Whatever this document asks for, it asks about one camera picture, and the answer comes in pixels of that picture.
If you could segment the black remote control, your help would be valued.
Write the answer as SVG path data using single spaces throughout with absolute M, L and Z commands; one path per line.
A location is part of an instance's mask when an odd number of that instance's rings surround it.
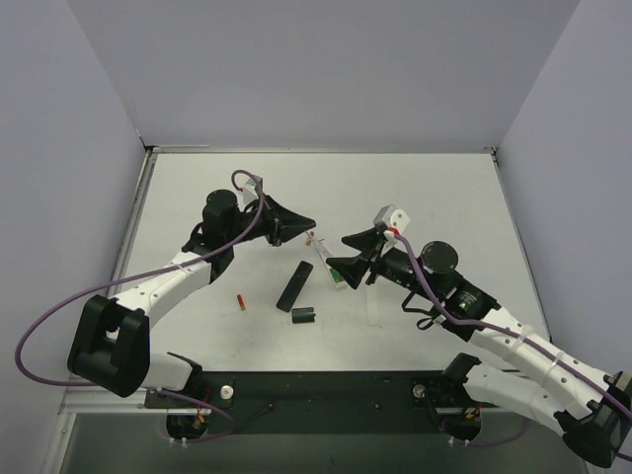
M 296 270 L 292 274 L 288 284 L 286 285 L 276 303 L 276 308 L 278 310 L 289 312 L 292 309 L 312 270 L 313 265 L 308 262 L 301 261 L 298 264 Z

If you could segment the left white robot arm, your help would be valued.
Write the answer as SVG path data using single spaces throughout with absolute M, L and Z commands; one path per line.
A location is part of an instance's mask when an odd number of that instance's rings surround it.
M 127 397 L 140 388 L 167 389 L 181 406 L 201 397 L 201 367 L 151 348 L 151 331 L 172 309 L 216 281 L 234 259 L 234 246 L 257 238 L 278 247 L 315 228 L 310 217 L 269 196 L 239 201 L 228 190 L 210 193 L 187 243 L 157 275 L 110 298 L 83 306 L 67 367 L 110 392 Z

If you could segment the black battery cover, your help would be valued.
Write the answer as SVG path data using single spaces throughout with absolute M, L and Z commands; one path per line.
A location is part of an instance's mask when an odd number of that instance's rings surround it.
M 316 319 L 316 313 L 313 307 L 292 308 L 290 315 L 293 324 L 314 323 Z

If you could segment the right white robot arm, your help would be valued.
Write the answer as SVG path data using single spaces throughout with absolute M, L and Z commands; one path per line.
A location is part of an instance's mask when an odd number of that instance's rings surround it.
M 607 469 L 620 458 L 631 432 L 631 375 L 608 373 L 568 355 L 517 320 L 456 267 L 449 244 L 432 241 L 420 252 L 395 228 L 372 228 L 343 239 L 355 257 L 327 263 L 352 288 L 383 277 L 432 304 L 426 311 L 460 340 L 508 363 L 506 374 L 468 354 L 458 355 L 446 376 L 468 397 L 511 410 L 559 435 L 585 462 Z

